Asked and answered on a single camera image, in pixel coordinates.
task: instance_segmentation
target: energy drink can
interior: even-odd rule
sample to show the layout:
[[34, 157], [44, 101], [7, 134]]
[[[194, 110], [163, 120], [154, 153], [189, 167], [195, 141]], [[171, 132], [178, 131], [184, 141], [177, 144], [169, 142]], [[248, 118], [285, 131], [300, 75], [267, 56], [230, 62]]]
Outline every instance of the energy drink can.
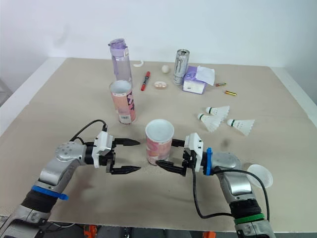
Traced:
[[183, 78], [187, 72], [188, 60], [188, 50], [180, 49], [177, 51], [174, 69], [174, 83], [177, 85], [183, 84]]

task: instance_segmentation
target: green ring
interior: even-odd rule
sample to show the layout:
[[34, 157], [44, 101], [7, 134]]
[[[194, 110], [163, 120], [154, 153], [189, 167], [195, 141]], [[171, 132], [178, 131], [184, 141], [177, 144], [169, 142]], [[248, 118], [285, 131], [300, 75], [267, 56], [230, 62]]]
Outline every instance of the green ring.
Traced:
[[252, 216], [249, 216], [249, 217], [242, 217], [242, 218], [235, 219], [234, 223], [237, 225], [237, 224], [240, 224], [240, 223], [253, 222], [253, 221], [256, 221], [256, 220], [260, 220], [260, 219], [264, 219], [264, 214], [263, 213], [259, 213], [259, 214], [252, 215]]

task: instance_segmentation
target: purple bottle cap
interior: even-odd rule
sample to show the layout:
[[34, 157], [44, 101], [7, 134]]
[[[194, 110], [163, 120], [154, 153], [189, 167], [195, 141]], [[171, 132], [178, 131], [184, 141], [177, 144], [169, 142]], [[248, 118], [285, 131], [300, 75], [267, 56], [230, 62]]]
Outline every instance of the purple bottle cap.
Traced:
[[127, 45], [125, 44], [125, 41], [123, 38], [115, 39], [113, 41], [110, 41], [108, 46], [116, 49], [125, 49]]
[[127, 48], [127, 45], [125, 44], [125, 41], [123, 38], [110, 41], [108, 46], [110, 46], [110, 52], [114, 57], [125, 56], [124, 52], [125, 52], [125, 49]]

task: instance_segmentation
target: purple water bottle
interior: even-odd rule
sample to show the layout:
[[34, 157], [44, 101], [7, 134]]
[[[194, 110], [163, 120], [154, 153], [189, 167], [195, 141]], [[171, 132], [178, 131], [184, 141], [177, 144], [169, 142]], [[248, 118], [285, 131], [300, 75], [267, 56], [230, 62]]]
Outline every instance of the purple water bottle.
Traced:
[[115, 39], [111, 41], [108, 46], [110, 46], [113, 70], [116, 79], [125, 80], [132, 84], [129, 50], [124, 39]]

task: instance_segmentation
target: tissue box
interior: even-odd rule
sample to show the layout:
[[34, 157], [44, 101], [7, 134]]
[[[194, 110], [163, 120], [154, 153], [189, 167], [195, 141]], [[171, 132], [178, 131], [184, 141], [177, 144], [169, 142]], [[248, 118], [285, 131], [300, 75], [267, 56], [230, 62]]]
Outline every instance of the tissue box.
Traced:
[[199, 81], [196, 78], [197, 67], [188, 66], [187, 73], [184, 77], [183, 91], [203, 94], [207, 83]]

